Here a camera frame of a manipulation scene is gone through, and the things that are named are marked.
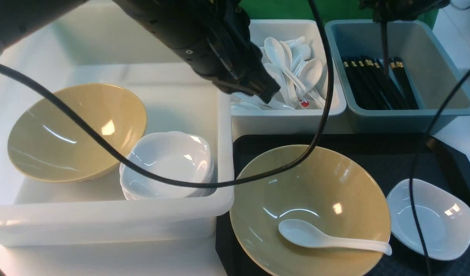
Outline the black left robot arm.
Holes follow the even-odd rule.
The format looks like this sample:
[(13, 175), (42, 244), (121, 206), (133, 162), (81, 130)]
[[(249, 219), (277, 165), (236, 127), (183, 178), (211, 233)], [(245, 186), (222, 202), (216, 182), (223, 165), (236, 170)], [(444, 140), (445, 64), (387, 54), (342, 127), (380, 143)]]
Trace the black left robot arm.
[[(83, 5), (84, 0), (0, 0), (0, 54)], [(280, 86), (251, 42), (238, 0), (116, 0), (127, 16), (222, 92), (269, 102)]]

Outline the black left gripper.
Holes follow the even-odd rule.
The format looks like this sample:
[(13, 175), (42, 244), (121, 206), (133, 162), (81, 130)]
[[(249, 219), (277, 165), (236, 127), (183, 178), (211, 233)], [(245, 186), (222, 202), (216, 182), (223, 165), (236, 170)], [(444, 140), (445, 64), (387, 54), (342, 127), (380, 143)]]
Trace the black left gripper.
[(183, 0), (189, 26), (200, 39), (183, 50), (184, 61), (222, 92), (258, 96), (266, 104), (280, 86), (262, 64), (262, 53), (251, 42), (249, 14), (238, 0)]

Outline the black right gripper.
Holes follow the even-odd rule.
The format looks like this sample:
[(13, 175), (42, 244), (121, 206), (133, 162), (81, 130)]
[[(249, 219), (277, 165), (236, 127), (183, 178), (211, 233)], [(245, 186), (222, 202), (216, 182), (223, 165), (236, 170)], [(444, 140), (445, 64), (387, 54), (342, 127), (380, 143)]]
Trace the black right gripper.
[(374, 22), (414, 21), (431, 10), (447, 7), (449, 0), (360, 0), (359, 9), (372, 9)]

